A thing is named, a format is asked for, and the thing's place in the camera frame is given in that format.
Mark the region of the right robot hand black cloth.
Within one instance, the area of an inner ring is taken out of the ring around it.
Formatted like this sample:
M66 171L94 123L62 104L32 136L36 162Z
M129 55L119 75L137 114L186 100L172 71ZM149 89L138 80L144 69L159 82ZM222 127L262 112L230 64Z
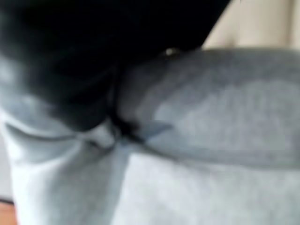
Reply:
M116 77L200 47L227 0L3 0L0 84L76 131L106 119Z

